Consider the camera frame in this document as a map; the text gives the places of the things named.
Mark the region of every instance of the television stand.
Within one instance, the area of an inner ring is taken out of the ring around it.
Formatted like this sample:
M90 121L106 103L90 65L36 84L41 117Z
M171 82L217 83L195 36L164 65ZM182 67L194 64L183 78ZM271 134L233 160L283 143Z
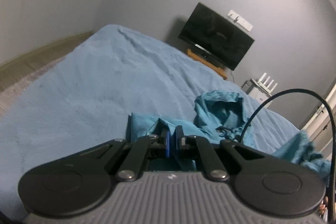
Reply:
M192 59L201 62L203 65L206 65L210 69L214 70L216 73L218 73L221 77L223 77L224 80L227 79L226 72L222 68L218 68L215 65L209 63L208 61L204 60L202 57L197 55L196 53L192 52L191 49L187 50L187 55L191 57Z

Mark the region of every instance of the television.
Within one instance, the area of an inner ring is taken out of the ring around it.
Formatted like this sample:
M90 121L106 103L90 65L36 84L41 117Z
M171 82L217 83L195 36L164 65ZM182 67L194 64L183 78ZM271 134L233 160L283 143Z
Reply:
M196 46L210 63L234 70L254 42L246 32L215 11L198 3L179 38Z

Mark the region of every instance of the bed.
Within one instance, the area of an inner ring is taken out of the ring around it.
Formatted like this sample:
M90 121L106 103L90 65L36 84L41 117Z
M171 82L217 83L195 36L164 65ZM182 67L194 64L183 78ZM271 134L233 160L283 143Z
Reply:
M99 30L38 78L0 120L0 210L26 211L20 177L34 166L125 138L132 112L193 121L197 96L238 92L248 116L258 103L216 72L164 42L118 25ZM273 153L298 129L262 110L252 122L256 148Z

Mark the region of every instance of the screw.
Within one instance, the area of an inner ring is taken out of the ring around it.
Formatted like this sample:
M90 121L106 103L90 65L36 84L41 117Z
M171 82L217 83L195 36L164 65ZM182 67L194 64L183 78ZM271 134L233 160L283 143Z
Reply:
M210 172L210 176L214 179L225 179L227 176L227 172L224 170L212 170Z
M118 172L118 177L125 179L125 180L129 180L134 178L135 173L131 170L121 170Z

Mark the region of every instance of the gray wall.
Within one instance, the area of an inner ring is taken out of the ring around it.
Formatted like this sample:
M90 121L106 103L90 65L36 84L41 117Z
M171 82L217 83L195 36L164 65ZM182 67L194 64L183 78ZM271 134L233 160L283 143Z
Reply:
M91 30L101 0L0 0L0 63Z
M233 9L254 25L255 43L234 71L238 85L267 72L276 91L327 92L336 75L336 12L328 0L102 0L94 26L125 25L185 49L176 36L199 1L223 15ZM271 109L299 127L316 104L289 95Z

